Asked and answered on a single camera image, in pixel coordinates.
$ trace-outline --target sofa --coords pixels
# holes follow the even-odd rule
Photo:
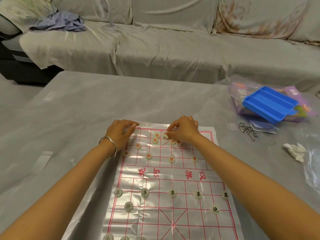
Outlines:
[[[108,0],[117,10],[106,21],[94,0],[23,1],[0,2],[0,49],[15,70],[32,66],[23,82],[48,83],[60,70],[207,84],[238,73],[320,91],[320,0]],[[79,14],[86,31],[28,31],[56,11]],[[111,16],[116,33],[106,31]]]

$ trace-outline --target game board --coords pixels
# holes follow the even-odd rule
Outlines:
[[[130,137],[126,150],[130,156],[121,154],[110,201],[102,229],[101,239],[111,233],[115,240],[128,236],[130,240],[144,237],[147,240],[243,240],[240,221],[231,192],[210,168],[202,155],[187,143],[171,145],[162,135],[169,125],[141,123]],[[213,127],[199,127],[209,140],[218,144]],[[161,133],[157,144],[151,144],[155,133]],[[153,155],[146,160],[145,154]],[[175,162],[168,157],[173,155]],[[121,197],[113,192],[121,188]],[[141,196],[142,188],[149,189],[149,196]],[[177,196],[171,198],[173,188]],[[194,193],[201,190],[198,200]],[[226,191],[228,200],[222,197]],[[133,203],[133,210],[126,212],[126,202]],[[218,206],[219,214],[211,212]]]

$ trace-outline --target floor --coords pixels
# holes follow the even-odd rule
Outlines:
[[[0,74],[0,125],[10,121],[42,87],[18,85]]]

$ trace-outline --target person's right arm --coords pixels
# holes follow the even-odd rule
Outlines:
[[[280,184],[234,157],[182,116],[166,134],[192,144],[270,239],[320,239],[320,215]]]

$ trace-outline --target purple package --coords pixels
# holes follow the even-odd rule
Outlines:
[[[302,94],[298,92],[295,86],[284,87],[284,88],[272,88],[277,92],[281,92],[282,94],[293,98],[298,101],[298,105],[295,106],[295,110],[297,113],[294,115],[287,115],[283,120],[300,123],[308,116],[317,115],[315,111],[307,104],[306,100],[303,98]],[[241,99],[232,98],[232,102],[234,104],[235,111],[238,115],[246,115],[246,116],[254,116],[260,117],[258,114],[252,112],[250,109],[245,108],[242,105],[243,99],[254,93],[257,88],[254,86],[246,85],[244,83],[234,82],[229,87],[230,94],[239,94]]]

